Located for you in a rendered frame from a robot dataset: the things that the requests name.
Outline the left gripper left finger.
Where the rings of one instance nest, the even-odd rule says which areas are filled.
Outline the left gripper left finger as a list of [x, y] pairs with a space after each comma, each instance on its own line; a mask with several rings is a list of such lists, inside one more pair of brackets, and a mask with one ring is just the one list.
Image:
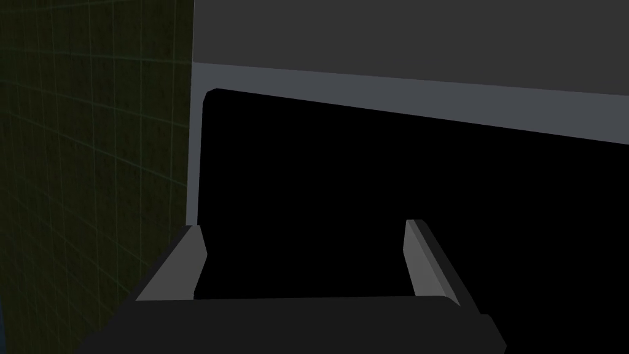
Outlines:
[[183, 227], [128, 296], [134, 301], [192, 300], [207, 258], [201, 227]]

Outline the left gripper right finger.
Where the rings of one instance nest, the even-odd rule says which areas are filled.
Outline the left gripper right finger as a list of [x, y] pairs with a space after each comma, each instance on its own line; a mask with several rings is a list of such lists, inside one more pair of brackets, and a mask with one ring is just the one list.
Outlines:
[[442, 296], [464, 310], [478, 307], [429, 226], [421, 219], [405, 222], [403, 254], [416, 296]]

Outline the grey appliance with black door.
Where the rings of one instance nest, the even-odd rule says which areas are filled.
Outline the grey appliance with black door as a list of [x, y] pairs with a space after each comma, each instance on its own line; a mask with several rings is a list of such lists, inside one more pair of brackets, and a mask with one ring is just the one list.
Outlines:
[[[438, 347], [629, 354], [629, 144], [388, 111], [368, 79], [193, 63], [188, 207], [200, 299], [292, 299], [307, 322], [365, 328], [349, 354], [393, 354], [402, 323]], [[405, 222], [429, 226], [475, 301], [416, 296]]]

